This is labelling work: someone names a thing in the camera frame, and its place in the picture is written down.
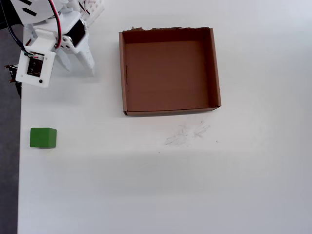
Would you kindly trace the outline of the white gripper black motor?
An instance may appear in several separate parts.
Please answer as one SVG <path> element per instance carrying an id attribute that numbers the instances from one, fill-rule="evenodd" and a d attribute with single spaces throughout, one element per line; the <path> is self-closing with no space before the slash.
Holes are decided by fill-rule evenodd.
<path id="1" fill-rule="evenodd" d="M 58 18 L 29 24 L 28 27 L 32 36 L 25 48 L 31 54 L 55 52 L 55 59 L 67 71 L 71 71 L 67 54 L 76 55 L 88 74 L 94 76 L 95 61 L 88 44 L 88 27 L 80 12 L 61 12 Z"/>

